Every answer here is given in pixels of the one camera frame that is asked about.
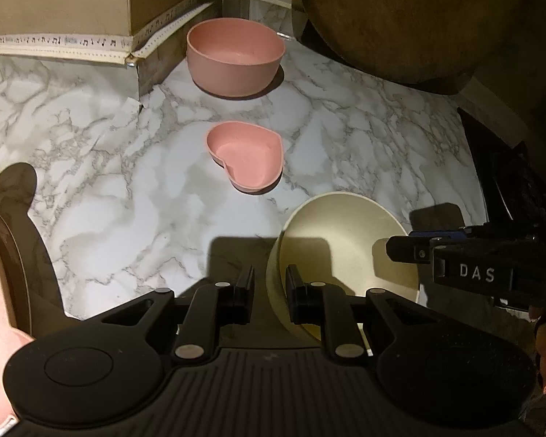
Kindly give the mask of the cream round bowl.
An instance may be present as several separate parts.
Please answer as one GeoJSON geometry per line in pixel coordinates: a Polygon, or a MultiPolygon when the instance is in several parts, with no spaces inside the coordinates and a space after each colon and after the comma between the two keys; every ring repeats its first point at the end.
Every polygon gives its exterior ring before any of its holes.
{"type": "Polygon", "coordinates": [[[394,263],[386,252],[388,239],[405,234],[390,211],[359,194],[329,192],[303,203],[284,226],[266,267],[268,299],[279,322],[294,337],[320,340],[318,326],[291,323],[285,287],[291,264],[302,280],[335,284],[351,296],[382,288],[417,302],[417,266],[394,263]]]}

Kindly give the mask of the small pink heart bowl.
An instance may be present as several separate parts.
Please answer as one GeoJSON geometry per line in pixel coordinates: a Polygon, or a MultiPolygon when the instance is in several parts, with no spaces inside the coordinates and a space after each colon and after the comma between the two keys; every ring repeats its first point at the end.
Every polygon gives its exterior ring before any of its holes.
{"type": "Polygon", "coordinates": [[[244,121],[223,121],[207,132],[206,147],[240,192],[265,192],[281,178],[282,138],[268,128],[244,121]]]}

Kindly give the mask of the round pink bowl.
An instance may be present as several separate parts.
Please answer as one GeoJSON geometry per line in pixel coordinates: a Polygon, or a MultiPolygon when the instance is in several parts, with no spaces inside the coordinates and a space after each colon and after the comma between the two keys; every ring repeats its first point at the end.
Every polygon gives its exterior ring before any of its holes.
{"type": "Polygon", "coordinates": [[[284,40],[273,29],[247,19],[209,19],[187,34],[192,80],[224,98],[263,92],[273,82],[285,51],[284,40]]]}

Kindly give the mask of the round wooden cutting board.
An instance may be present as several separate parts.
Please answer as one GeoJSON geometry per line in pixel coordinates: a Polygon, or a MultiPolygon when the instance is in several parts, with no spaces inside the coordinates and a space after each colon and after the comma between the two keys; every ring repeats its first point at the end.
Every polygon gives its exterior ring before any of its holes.
{"type": "Polygon", "coordinates": [[[455,76],[501,45],[521,0],[302,0],[327,46],[404,84],[455,76]]]}

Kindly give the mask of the beige cabinet with trim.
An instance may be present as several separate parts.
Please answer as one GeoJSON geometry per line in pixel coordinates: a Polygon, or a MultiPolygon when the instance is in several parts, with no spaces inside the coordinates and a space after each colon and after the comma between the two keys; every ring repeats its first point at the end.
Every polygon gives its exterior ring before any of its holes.
{"type": "Polygon", "coordinates": [[[0,55],[127,65],[144,94],[219,11],[220,0],[0,0],[0,55]]]}

